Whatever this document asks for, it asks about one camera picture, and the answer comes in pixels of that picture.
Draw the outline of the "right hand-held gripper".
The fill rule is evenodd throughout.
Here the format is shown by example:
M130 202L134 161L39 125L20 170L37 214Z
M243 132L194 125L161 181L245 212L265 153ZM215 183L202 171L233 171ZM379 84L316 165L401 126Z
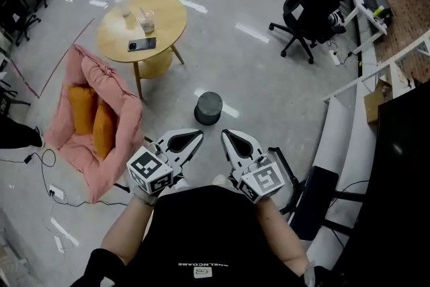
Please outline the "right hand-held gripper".
M227 160L233 167L229 180L253 204L272 197L285 185L278 164L263 153L254 137L239 130L224 129L221 141ZM243 166L242 159L255 160Z

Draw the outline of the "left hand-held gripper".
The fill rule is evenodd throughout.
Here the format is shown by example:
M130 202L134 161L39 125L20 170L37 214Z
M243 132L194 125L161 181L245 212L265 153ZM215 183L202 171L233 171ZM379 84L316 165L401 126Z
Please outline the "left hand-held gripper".
M131 179L150 195L172 186L177 176L183 177L181 167L194 156L203 139L204 133L195 128L166 132L157 143L140 147L129 159L126 166ZM169 149L174 162L161 147Z

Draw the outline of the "person's left hand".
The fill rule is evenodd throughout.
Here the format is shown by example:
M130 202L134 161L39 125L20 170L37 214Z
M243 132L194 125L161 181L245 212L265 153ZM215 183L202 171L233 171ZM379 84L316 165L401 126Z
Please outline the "person's left hand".
M144 202L149 206L154 206L157 203L161 191L157 191L153 194L149 194L136 182L132 189L133 196Z

